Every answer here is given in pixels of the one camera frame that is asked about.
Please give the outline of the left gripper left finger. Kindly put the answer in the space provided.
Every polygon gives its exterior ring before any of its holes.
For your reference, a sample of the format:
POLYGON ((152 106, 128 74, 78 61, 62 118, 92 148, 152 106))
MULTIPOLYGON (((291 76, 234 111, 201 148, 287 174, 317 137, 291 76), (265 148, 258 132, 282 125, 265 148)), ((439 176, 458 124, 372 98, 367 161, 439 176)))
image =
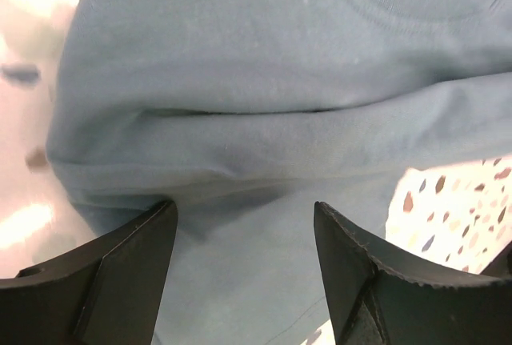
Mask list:
POLYGON ((158 203, 110 233, 1 281, 3 344, 149 344, 178 224, 158 203))

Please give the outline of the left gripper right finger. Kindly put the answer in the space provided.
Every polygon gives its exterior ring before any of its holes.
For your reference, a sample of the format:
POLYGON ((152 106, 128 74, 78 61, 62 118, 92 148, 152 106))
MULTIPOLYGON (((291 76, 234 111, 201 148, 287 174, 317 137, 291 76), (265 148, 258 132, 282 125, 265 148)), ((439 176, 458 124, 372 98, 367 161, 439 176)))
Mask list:
POLYGON ((511 279, 432 263, 314 206, 336 344, 509 344, 511 279))

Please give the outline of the blue t-shirt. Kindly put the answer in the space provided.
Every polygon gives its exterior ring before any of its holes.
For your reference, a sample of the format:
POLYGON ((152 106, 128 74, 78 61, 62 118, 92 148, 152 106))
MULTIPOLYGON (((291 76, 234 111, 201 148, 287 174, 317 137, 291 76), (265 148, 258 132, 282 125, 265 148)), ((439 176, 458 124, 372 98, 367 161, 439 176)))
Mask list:
POLYGON ((298 344, 313 209, 382 235, 398 180, 511 150, 511 0, 80 0, 46 153, 90 221, 179 222, 155 344, 298 344))

